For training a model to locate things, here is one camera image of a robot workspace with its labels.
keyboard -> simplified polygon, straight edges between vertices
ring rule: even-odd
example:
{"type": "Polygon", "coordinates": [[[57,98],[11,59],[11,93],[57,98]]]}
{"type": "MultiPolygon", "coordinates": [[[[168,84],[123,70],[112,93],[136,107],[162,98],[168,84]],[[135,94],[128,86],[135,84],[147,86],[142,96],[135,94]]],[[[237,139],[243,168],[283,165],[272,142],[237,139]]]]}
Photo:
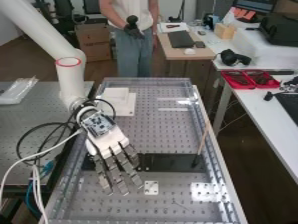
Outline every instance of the keyboard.
{"type": "Polygon", "coordinates": [[[167,34],[172,48],[191,48],[194,41],[186,31],[176,31],[167,34]]]}
{"type": "Polygon", "coordinates": [[[279,93],[275,95],[292,121],[298,125],[298,94],[279,93]]]}

floor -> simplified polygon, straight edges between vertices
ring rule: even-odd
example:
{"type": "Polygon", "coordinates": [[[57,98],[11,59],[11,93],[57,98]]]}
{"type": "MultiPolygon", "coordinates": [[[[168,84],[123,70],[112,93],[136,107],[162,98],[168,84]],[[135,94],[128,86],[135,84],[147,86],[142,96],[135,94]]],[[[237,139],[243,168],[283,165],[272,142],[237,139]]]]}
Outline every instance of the floor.
{"type": "MultiPolygon", "coordinates": [[[[162,74],[163,66],[162,55],[155,53],[154,75],[162,74]]],[[[31,76],[39,81],[57,80],[49,55],[30,40],[18,40],[0,47],[0,81],[13,81],[15,78],[31,76]]],[[[87,63],[84,80],[95,81],[98,85],[107,76],[116,76],[114,61],[87,63]]],[[[226,123],[241,113],[241,107],[232,106],[224,117],[226,123]]],[[[218,142],[248,223],[298,223],[296,184],[248,116],[219,133],[218,142]]],[[[25,218],[14,219],[14,224],[35,223],[23,207],[18,213],[25,218]]]]}

transparent acrylic box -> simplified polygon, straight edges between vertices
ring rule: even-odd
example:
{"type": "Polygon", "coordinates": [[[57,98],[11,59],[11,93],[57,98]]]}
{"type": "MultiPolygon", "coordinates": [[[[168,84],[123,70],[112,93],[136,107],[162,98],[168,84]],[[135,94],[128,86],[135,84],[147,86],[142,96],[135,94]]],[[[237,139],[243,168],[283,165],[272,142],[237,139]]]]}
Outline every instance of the transparent acrylic box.
{"type": "Polygon", "coordinates": [[[135,114],[115,122],[139,153],[139,176],[158,183],[158,194],[146,195],[126,179],[130,194],[122,196],[114,189],[104,195],[95,172],[82,169],[86,150],[79,136],[46,206],[50,223],[245,223],[210,134],[199,164],[191,167],[206,121],[190,80],[106,78],[96,96],[104,88],[120,87],[136,93],[135,114]]]}

computer screen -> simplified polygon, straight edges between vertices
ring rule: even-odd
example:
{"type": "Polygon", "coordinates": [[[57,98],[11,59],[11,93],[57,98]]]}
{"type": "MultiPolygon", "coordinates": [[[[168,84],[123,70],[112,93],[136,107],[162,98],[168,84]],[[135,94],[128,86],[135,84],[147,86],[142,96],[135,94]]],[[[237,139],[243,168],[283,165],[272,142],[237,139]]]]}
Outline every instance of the computer screen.
{"type": "Polygon", "coordinates": [[[276,0],[235,0],[233,6],[260,13],[273,10],[276,0]]]}
{"type": "Polygon", "coordinates": [[[99,1],[98,0],[83,0],[84,14],[100,14],[99,12],[99,1]]]}

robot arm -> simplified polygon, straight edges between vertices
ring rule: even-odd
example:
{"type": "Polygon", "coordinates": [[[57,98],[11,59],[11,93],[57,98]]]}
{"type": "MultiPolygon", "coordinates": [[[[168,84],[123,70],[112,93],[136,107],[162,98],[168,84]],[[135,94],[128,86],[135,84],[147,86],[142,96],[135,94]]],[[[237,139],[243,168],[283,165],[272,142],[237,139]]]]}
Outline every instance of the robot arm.
{"type": "Polygon", "coordinates": [[[77,111],[75,121],[87,133],[86,148],[94,156],[99,184],[106,194],[112,193],[114,184],[126,195],[128,191],[115,161],[140,188],[142,180],[134,170],[138,156],[114,121],[92,104],[83,103],[84,54],[71,47],[27,0],[0,0],[0,11],[54,58],[59,97],[67,110],[77,111]]]}

